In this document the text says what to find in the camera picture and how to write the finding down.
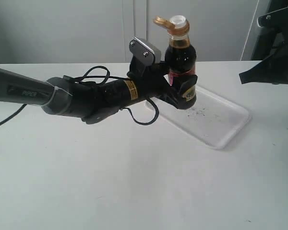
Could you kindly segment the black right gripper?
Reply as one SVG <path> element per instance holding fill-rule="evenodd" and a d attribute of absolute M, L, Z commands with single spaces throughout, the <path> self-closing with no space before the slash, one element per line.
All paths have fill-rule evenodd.
<path fill-rule="evenodd" d="M 262 61 L 239 74 L 241 83 L 288 84 L 288 50 L 279 49 L 267 57 L 278 34 L 282 34 L 283 43 L 288 43 L 288 6 L 259 16 L 257 25 L 261 34 L 256 44 L 256 59 Z"/>

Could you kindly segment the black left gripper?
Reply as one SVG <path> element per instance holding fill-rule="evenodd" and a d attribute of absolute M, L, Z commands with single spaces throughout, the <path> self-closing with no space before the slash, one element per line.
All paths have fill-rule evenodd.
<path fill-rule="evenodd" d="M 145 66 L 132 57 L 127 72 L 128 97 L 127 105 L 133 105 L 151 98 L 158 98 L 177 109 L 189 109 L 196 102 L 197 75 L 183 75 L 173 78 L 172 86 L 165 79 L 169 65 L 160 61 Z"/>

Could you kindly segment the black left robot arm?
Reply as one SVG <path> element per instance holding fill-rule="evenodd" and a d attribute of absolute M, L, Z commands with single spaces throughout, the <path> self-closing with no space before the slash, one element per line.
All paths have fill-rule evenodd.
<path fill-rule="evenodd" d="M 49 115 L 77 117 L 88 125 L 129 110 L 133 104 L 152 103 L 153 98 L 180 110 L 191 108 L 196 101 L 197 75 L 181 75 L 169 84 L 167 74 L 165 62 L 145 64 L 135 57 L 125 78 L 107 72 L 100 83 L 89 72 L 77 78 L 40 81 L 0 68 L 0 102 L 37 105 Z"/>

